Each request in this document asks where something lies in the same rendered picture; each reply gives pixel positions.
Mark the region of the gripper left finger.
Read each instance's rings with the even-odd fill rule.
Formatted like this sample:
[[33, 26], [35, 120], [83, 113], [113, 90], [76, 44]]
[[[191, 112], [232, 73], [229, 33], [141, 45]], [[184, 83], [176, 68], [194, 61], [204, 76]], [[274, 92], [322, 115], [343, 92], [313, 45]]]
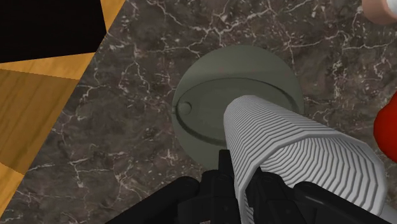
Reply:
[[180, 177], [105, 224], [241, 224], [229, 150], [200, 181]]

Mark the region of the red round object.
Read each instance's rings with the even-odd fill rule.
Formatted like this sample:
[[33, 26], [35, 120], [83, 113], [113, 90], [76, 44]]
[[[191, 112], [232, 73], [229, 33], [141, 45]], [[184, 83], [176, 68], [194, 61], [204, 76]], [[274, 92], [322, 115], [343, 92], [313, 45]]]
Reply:
[[373, 136], [379, 149], [397, 163], [397, 91], [377, 113], [373, 125]]

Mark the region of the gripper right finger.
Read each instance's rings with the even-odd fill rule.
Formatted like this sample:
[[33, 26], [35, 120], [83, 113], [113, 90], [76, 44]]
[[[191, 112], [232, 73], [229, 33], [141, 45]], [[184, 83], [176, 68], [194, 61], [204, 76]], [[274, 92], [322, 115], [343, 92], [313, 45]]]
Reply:
[[255, 224], [392, 224], [308, 181], [293, 188], [258, 168], [246, 197]]

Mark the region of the pink round object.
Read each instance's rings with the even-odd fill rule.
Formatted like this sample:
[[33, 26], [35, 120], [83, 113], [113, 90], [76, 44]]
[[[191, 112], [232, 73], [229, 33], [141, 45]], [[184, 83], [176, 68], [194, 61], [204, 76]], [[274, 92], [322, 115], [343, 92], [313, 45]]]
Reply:
[[397, 0], [361, 0], [361, 5], [369, 21], [379, 25], [397, 23]]

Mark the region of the grey-green round plate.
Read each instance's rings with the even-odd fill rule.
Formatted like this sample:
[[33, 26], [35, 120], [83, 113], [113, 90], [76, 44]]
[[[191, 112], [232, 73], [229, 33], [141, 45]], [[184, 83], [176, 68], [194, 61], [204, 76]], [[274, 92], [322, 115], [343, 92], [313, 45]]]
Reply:
[[188, 156], [206, 169], [217, 169], [226, 148], [223, 115], [243, 95], [255, 95], [298, 114], [304, 113], [301, 86], [280, 57], [257, 46], [213, 50], [193, 63], [172, 100], [172, 125]]

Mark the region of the white ribbed cylinder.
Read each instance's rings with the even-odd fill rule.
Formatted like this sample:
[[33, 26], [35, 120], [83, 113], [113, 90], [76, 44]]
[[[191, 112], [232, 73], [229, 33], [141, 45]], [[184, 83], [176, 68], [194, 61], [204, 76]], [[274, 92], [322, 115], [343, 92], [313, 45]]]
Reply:
[[253, 95], [233, 100], [223, 123], [242, 224], [254, 224], [245, 190], [257, 168], [289, 187], [315, 183], [397, 224], [397, 210], [386, 204], [384, 164], [363, 141]]

